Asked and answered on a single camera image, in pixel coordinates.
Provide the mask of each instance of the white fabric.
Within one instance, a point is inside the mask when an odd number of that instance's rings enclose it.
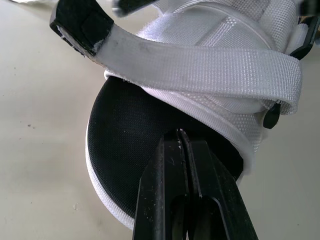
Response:
[[[197,3],[165,14],[140,33],[153,41],[114,25],[97,55],[89,57],[107,67],[106,75],[143,87],[223,135],[243,157],[247,174],[263,138],[265,110],[281,100],[282,114],[295,113],[302,86],[300,62],[276,51],[289,39],[276,40],[288,38],[290,31],[281,35],[273,21],[269,36],[262,30],[260,22],[267,22],[264,14],[272,3],[261,18],[255,16],[258,21],[222,4]]]
[[[299,24],[295,27],[291,39],[289,41],[289,44],[285,50],[285,54],[291,54],[294,50],[300,48],[306,39],[308,33],[308,25],[307,24]]]

